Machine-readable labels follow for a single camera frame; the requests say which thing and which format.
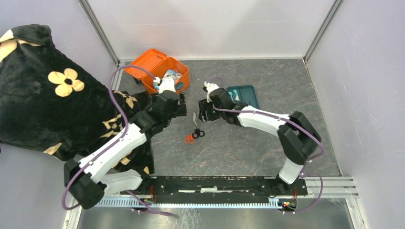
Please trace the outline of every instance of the scissors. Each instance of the scissors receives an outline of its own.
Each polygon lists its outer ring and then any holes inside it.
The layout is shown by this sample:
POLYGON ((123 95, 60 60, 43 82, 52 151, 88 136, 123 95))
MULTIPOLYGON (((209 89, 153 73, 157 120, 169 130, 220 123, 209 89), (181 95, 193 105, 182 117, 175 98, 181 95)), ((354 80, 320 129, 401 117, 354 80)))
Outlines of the scissors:
POLYGON ((184 143, 194 144, 194 138, 192 135, 187 135, 187 137, 184 139, 184 143))
POLYGON ((198 124, 197 124, 197 121, 196 121, 196 118, 197 118, 197 115, 195 114, 195 113, 193 113, 192 114, 192 122, 193 122, 193 124, 194 124, 194 133, 192 134, 192 137, 194 138, 194 139, 197 139, 197 138, 199 138, 199 137, 204 137, 205 136, 205 132, 203 131, 203 130, 200 130, 199 128, 198 128, 198 124))

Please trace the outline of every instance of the black plastic bracket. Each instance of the black plastic bracket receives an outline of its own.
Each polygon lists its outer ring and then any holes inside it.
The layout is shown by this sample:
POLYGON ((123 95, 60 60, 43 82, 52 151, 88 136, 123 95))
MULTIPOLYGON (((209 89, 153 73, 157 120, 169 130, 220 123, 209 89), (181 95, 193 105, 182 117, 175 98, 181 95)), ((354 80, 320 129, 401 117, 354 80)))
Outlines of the black plastic bracket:
POLYGON ((206 99, 198 101, 198 106, 200 112, 198 118, 202 122, 214 121, 222 117, 227 123, 241 126, 237 116, 239 113, 233 112, 219 112, 214 110, 213 105, 218 108, 228 109, 228 110, 242 110, 244 107, 248 106, 245 103, 235 104, 228 92, 224 88, 215 89, 210 93, 210 99, 212 103, 208 103, 206 99))
MULTIPOLYGON (((290 115, 290 120, 321 141, 320 135, 303 113, 294 112, 290 115)), ((310 137, 290 124, 281 125, 277 134, 287 158, 297 165, 304 165, 318 146, 310 137)))
MULTIPOLYGON (((79 164, 69 160, 64 165, 64 186, 66 187, 72 177, 80 170, 79 164)), ((104 196, 106 185, 91 180, 91 174, 82 173, 74 181, 69 192, 84 209, 96 205, 104 196)))
POLYGON ((152 101, 152 104, 130 119, 130 122, 136 124, 147 138, 162 132, 172 118, 187 115, 184 93, 164 91, 152 94, 152 101))

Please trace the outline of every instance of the cable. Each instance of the cable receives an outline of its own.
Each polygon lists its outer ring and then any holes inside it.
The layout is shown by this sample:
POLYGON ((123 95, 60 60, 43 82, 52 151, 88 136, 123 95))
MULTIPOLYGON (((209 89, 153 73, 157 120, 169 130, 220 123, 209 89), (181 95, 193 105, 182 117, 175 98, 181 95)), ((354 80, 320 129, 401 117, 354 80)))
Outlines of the cable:
POLYGON ((322 179, 322 176, 321 176, 319 173, 310 173, 310 174, 308 174, 308 175, 306 175, 306 176, 300 176, 300 178, 306 178, 306 177, 309 177, 309 176, 318 176, 318 177, 319 177, 319 180, 320 180, 320 191, 319 191, 318 197, 317 197, 317 198, 315 199, 315 201, 314 201, 311 205, 309 205, 308 207, 303 208, 303 209, 298 210, 298 211, 294 211, 294 212, 286 212, 287 214, 296 214, 296 213, 308 211, 308 210, 310 210, 311 208, 313 208, 313 207, 318 203, 320 197, 322 196, 322 192, 323 192, 323 179, 322 179))
POLYGON ((316 138, 314 137, 312 134, 310 134, 308 131, 306 131, 304 128, 302 128, 301 126, 299 126, 298 124, 294 123, 293 121, 280 117, 278 115, 275 114, 269 114, 263 111, 238 111, 238 110, 229 110, 229 109, 221 109, 221 108, 216 108, 215 105, 213 104, 213 108, 214 110, 217 111, 223 111, 223 112, 233 112, 233 113, 253 113, 253 114, 259 114, 259 115, 264 115, 264 116, 268 116, 271 118, 275 118, 275 119, 279 119, 281 121, 287 122, 289 124, 291 124, 292 126, 294 126, 295 128, 297 128, 298 130, 300 130, 301 132, 303 132, 305 135, 307 135, 308 137, 310 137, 310 139, 312 139, 319 147, 321 152, 317 155, 314 155, 310 158, 308 158, 308 161, 313 160, 317 157, 320 157, 321 155, 323 155, 326 151, 325 146, 316 138))
POLYGON ((153 203, 156 204, 156 201, 158 201, 158 194, 156 194, 155 190, 153 189, 153 185, 151 186, 151 191, 150 192, 152 193, 153 203))
POLYGON ((293 197, 293 200, 296 200, 296 199, 297 199, 297 188, 294 187, 294 197, 293 197))
MULTIPOLYGON (((80 205, 80 204, 76 204, 76 205, 71 206, 71 207, 68 207, 68 206, 66 205, 66 196, 67 196, 67 193, 69 192, 70 187, 72 186, 72 184, 74 183, 74 181, 77 179, 77 177, 78 177, 87 167, 90 166, 90 163, 92 163, 93 161, 97 160, 99 157, 101 157, 101 155, 103 155, 106 151, 108 151, 108 150, 111 149, 115 144, 117 144, 117 143, 120 141, 120 139, 121 139, 122 137, 124 137, 125 134, 126 134, 127 131, 128 131, 128 118, 127 118, 127 116, 125 115, 125 113, 124 113, 124 111, 122 110, 122 108, 119 106, 119 104, 118 104, 118 102, 116 101, 116 99, 115 99, 115 97, 114 97, 114 94, 113 94, 113 92, 112 92, 112 87, 113 87, 113 82, 114 82, 114 79, 115 79, 115 75, 116 75, 121 69, 124 69, 124 68, 137 68, 137 69, 139 69, 139 70, 144 71, 144 72, 145 72, 146 74, 148 74, 150 77, 152 77, 153 79, 155 79, 155 76, 154 76, 152 73, 150 73, 150 72, 148 72, 146 69, 144 69, 144 68, 142 68, 142 67, 139 67, 139 66, 136 66, 136 65, 124 65, 124 66, 118 67, 118 68, 115 69, 115 71, 111 74, 111 77, 110 77, 110 90, 108 90, 108 94, 109 94, 109 96, 110 96, 110 98, 111 98, 111 101, 113 102, 114 106, 117 108, 117 110, 118 110, 119 113, 121 114, 122 118, 124 119, 124 124, 125 124, 124 131, 123 131, 122 135, 120 136, 120 138, 118 138, 116 141, 114 141, 114 142, 111 143, 109 146, 107 146, 104 150, 102 150, 100 153, 98 153, 98 154, 93 158, 93 160, 91 160, 91 161, 89 161, 87 164, 85 164, 85 166, 83 166, 83 167, 72 177, 72 179, 69 181, 69 183, 67 183, 66 188, 65 188, 65 190, 64 190, 64 192, 63 192, 63 194, 62 194, 62 207, 63 207, 65 210, 72 210, 72 209, 75 209, 76 207, 78 207, 78 206, 80 205)), ((164 216, 171 216, 171 215, 172 215, 172 214, 169 213, 169 212, 159 212, 159 211, 156 211, 156 210, 150 208, 150 207, 147 206, 144 202, 142 202, 142 200, 140 200, 135 194, 133 194, 131 191, 127 190, 127 192, 128 192, 129 194, 131 194, 133 197, 135 197, 135 198, 139 201, 140 204, 142 204, 143 206, 146 206, 147 209, 152 210, 155 214, 161 214, 161 215, 164 215, 164 216)))
MULTIPOLYGON (((271 118, 279 119, 279 120, 281 120, 281 121, 284 121, 284 122, 287 122, 287 123, 291 124, 292 126, 294 126, 295 128, 297 128, 298 130, 300 130, 301 132, 303 132, 305 135, 307 135, 310 139, 312 139, 312 140, 320 147, 320 150, 321 150, 320 153, 317 154, 317 155, 314 155, 314 156, 312 156, 312 157, 310 157, 310 158, 308 158, 308 161, 311 161, 311 160, 313 160, 313 159, 315 159, 315 158, 317 158, 317 157, 320 157, 320 156, 323 155, 323 154, 325 153, 325 151, 326 151, 325 146, 324 146, 316 137, 314 137, 311 133, 309 133, 309 132, 306 131, 304 128, 302 128, 301 126, 299 126, 298 124, 294 123, 293 121, 291 121, 291 120, 289 120, 289 119, 280 117, 280 116, 275 115, 275 114, 268 114, 268 113, 262 112, 262 111, 238 111, 238 110, 221 109, 221 108, 216 108, 214 104, 213 104, 213 108, 214 108, 214 110, 216 110, 216 111, 222 111, 222 112, 260 114, 260 115, 268 116, 268 117, 271 117, 271 118)), ((304 208, 304 209, 301 209, 301 210, 298 210, 298 211, 295 211, 295 212, 287 212, 287 213, 295 214, 295 213, 304 212, 304 211, 307 211, 307 210, 313 208, 313 206, 315 206, 315 204, 317 204, 317 202, 319 201, 319 199, 320 199, 320 197, 321 197, 321 195, 322 195, 322 192, 323 192, 323 180, 322 180, 321 175, 320 175, 319 173, 310 173, 310 174, 308 174, 308 175, 303 175, 303 171, 304 171, 304 169, 305 169, 305 165, 304 165, 304 167, 302 168, 302 170, 301 170, 301 172, 300 172, 301 175, 299 175, 299 177, 300 177, 300 178, 306 178, 306 177, 308 177, 308 176, 313 176, 313 175, 318 176, 319 179, 320 179, 320 191, 319 191, 319 195, 318 195, 318 197, 316 198, 316 200, 315 200, 309 207, 306 207, 306 208, 304 208)))
POLYGON ((286 207, 289 208, 289 209, 291 209, 291 210, 293 210, 293 211, 295 211, 295 208, 292 208, 292 207, 290 207, 290 206, 288 206, 288 205, 286 205, 286 207))
POLYGON ((129 193, 131 196, 133 196, 137 201, 142 204, 144 207, 146 207, 150 211, 138 211, 139 213, 148 213, 148 214, 158 214, 158 215, 163 215, 163 216, 172 216, 173 214, 170 212, 165 212, 165 211, 157 211, 151 207, 149 207, 147 204, 145 204, 142 200, 140 200, 137 195, 135 195, 133 192, 130 190, 126 190, 127 193, 129 193))

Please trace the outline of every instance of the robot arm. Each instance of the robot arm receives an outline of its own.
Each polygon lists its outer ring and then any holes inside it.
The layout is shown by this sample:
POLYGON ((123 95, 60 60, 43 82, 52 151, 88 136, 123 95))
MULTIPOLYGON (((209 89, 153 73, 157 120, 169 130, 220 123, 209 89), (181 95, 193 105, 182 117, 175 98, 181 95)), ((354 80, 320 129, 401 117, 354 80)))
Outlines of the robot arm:
POLYGON ((138 172, 130 169, 122 173, 106 173, 128 152, 162 132, 172 118, 187 115, 184 94, 176 94, 174 80, 171 78, 163 78, 159 94, 153 94, 152 101, 151 105, 130 119, 125 136, 122 136, 122 130, 100 149, 79 162, 70 160, 65 163, 65 186, 86 166, 69 188, 69 192, 84 209, 93 207, 104 196, 137 189, 143 180, 138 172))
MULTIPOLYGON (((254 114, 254 112, 261 110, 244 103, 233 103, 228 92, 224 88, 219 88, 214 83, 204 83, 204 90, 207 92, 207 99, 199 101, 199 119, 203 122, 222 118, 229 124, 259 129, 280 139, 287 158, 277 175, 277 179, 281 184, 279 186, 281 192, 290 189, 298 178, 306 160, 315 151, 317 147, 316 143, 300 131, 296 134, 295 131, 297 129, 286 121, 261 114, 254 114), (242 113, 219 112, 213 109, 213 105, 222 109, 239 110, 242 113)), ((261 112, 290 120, 307 130, 320 141, 319 134, 301 112, 294 112, 291 115, 274 114, 266 111, 261 112)))

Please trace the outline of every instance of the scissor blade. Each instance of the scissor blade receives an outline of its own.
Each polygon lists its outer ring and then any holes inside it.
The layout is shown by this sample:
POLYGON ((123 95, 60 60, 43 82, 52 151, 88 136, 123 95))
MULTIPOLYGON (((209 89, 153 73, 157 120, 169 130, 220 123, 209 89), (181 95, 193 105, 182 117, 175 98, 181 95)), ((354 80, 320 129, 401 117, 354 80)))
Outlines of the scissor blade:
POLYGON ((193 122, 193 124, 194 124, 194 127, 195 127, 196 129, 198 129, 198 124, 197 124, 196 118, 197 118, 197 115, 196 115, 195 113, 193 113, 193 114, 192 114, 192 122, 193 122))

